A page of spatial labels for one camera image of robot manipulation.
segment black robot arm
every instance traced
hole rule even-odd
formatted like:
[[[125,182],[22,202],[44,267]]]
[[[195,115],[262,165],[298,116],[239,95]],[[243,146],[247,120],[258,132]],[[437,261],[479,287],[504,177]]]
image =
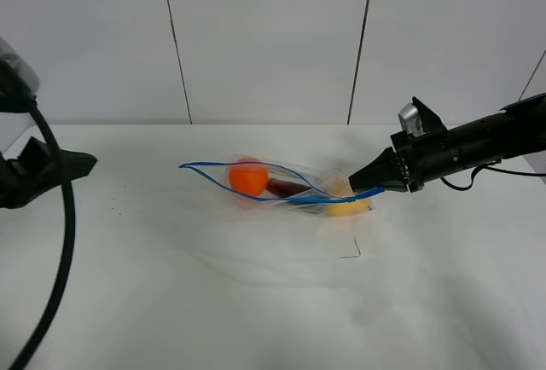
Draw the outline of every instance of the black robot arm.
[[[34,71],[0,38],[0,112],[30,113],[36,109],[39,80]],[[89,175],[96,158],[61,150],[70,180]],[[0,153],[0,208],[20,208],[61,185],[51,147],[31,138],[17,159]]]
[[[451,130],[415,97],[398,116],[403,131],[391,136],[392,147],[350,176],[353,190],[414,192],[458,171],[546,150],[546,93]]]

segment plastic bag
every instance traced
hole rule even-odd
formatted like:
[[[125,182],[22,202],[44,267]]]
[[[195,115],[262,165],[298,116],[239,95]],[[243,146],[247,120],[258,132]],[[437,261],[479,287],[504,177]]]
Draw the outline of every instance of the plastic bag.
[[[320,217],[345,217],[371,210],[370,197],[383,188],[353,192],[339,171],[316,171],[242,157],[230,162],[194,162],[179,166],[192,170],[231,194],[247,209],[273,207]]]

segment panel seam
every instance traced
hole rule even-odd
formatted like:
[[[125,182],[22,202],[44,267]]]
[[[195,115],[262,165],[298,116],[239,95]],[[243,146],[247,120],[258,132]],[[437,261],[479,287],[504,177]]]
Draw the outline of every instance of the panel seam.
[[[170,0],[166,0],[166,1],[167,1],[167,8],[169,9],[169,19],[171,20],[172,39],[174,40],[174,47],[177,50],[178,68],[180,69],[180,78],[182,79],[182,88],[184,92],[184,97],[186,99],[186,108],[188,109],[189,123],[193,124],[194,122],[192,121],[192,118],[191,118],[191,112],[189,111],[188,92],[186,91],[186,82],[184,81],[184,74],[182,71],[182,62],[180,61],[180,51],[178,50],[177,33],[174,28],[174,21],[172,20],[171,1]]]
[[[544,55],[546,55],[546,49],[544,50],[543,55],[540,56],[540,59],[539,59],[537,65],[535,66],[535,70],[532,71],[532,74],[529,77],[529,80],[527,80],[526,87],[523,88],[523,91],[521,92],[521,95],[520,95],[520,98],[518,99],[518,101],[520,101],[523,98],[523,95],[526,93],[527,88],[529,87],[529,84],[531,84],[532,78],[535,77],[535,73],[537,72],[538,68],[540,67],[540,64],[543,62]]]
[[[357,64],[355,66],[355,77],[352,80],[351,101],[349,103],[349,113],[347,115],[347,124],[351,123],[352,103],[355,100],[355,90],[357,89],[358,68],[360,67],[360,56],[362,54],[362,45],[364,40],[364,32],[366,31],[366,23],[368,22],[369,0],[366,0],[364,7],[364,17],[362,22],[362,31],[360,32],[360,44],[358,45]]]

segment wire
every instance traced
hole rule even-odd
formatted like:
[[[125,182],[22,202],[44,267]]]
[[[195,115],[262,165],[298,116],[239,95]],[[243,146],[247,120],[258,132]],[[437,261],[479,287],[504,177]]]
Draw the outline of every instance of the wire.
[[[474,185],[474,178],[478,175],[480,171],[482,171],[485,168],[485,165],[479,165],[476,168],[472,170],[472,173],[470,174],[470,185],[466,187],[458,187],[457,185],[453,185],[451,182],[447,181],[445,178],[441,177],[440,180],[447,185],[449,188],[453,188],[456,191],[468,191],[472,186]]]
[[[21,370],[25,368],[28,362],[31,360],[32,355],[34,355],[36,349],[44,339],[45,333],[48,331],[49,326],[51,325],[51,322],[59,309],[62,294],[64,293],[67,285],[68,273],[70,272],[70,265],[72,263],[74,251],[74,241],[76,237],[76,210],[74,209],[74,193],[72,190],[72,183],[68,176],[67,166],[62,158],[61,149],[59,148],[59,144],[57,144],[57,140],[53,136],[51,128],[45,121],[44,116],[38,110],[35,101],[30,104],[29,113],[42,133],[42,136],[44,136],[44,140],[47,142],[49,149],[51,150],[55,167],[59,173],[62,199],[65,210],[65,234],[57,276],[55,277],[53,289],[49,295],[49,300],[45,306],[44,313],[36,325],[34,332],[32,332],[31,337],[26,342],[25,347],[15,358],[15,361],[9,370]]]
[[[500,168],[490,167],[489,165],[486,165],[484,168],[489,171],[502,172],[503,174],[509,174],[511,176],[546,176],[546,174],[540,173],[540,172],[534,173],[534,172],[501,170]]]
[[[511,176],[546,176],[544,173],[534,173],[534,172],[520,172],[520,171],[510,171],[510,170],[502,170],[500,168],[491,167],[489,165],[479,165],[476,168],[472,170],[472,173],[470,174],[470,185],[466,187],[458,187],[457,185],[453,185],[451,182],[447,181],[445,178],[441,177],[440,180],[447,185],[449,188],[453,188],[456,191],[468,191],[470,188],[472,188],[474,184],[474,178],[478,175],[478,173],[482,170],[488,170],[488,171],[495,171],[495,172],[501,172],[503,174],[509,174]]]

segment orange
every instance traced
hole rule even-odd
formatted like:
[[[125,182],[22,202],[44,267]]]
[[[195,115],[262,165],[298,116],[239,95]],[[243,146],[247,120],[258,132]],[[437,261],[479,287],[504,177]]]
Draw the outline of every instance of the orange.
[[[238,163],[242,162],[260,162],[254,157],[243,157],[238,159]],[[267,187],[268,174],[267,166],[262,164],[241,164],[232,165],[229,168],[229,185],[240,193],[259,196]]]

